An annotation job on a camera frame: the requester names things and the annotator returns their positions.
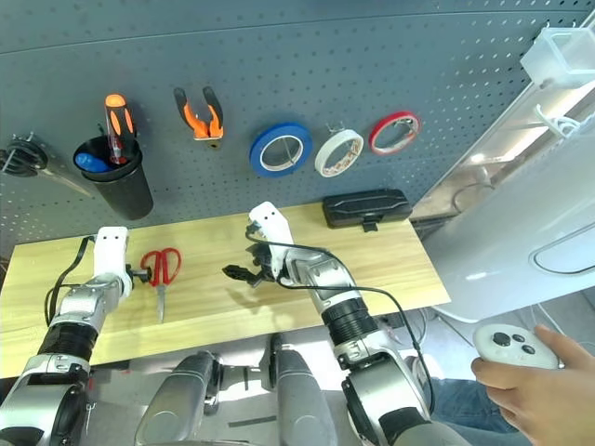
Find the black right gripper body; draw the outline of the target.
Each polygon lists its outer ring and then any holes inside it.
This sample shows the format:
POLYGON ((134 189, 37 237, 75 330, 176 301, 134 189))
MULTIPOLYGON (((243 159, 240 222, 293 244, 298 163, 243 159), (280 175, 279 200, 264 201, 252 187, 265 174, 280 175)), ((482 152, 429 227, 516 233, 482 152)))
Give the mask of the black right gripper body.
POLYGON ((253 265, 260 267, 260 271, 256 273, 259 276, 259 283, 276 282, 276 276, 273 273, 271 262, 272 254, 270 247, 268 245, 260 245, 259 256, 253 256, 253 265))

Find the bare person hand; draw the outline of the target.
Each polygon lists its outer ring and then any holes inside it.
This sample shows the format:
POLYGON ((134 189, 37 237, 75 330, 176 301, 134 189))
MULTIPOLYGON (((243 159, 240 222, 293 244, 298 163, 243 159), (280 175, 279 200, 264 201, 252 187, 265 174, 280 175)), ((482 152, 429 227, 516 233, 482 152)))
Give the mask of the bare person hand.
POLYGON ((471 370, 503 418, 534 445, 594 443, 594 356, 574 339, 537 325, 562 361, 558 370, 475 359, 471 370))

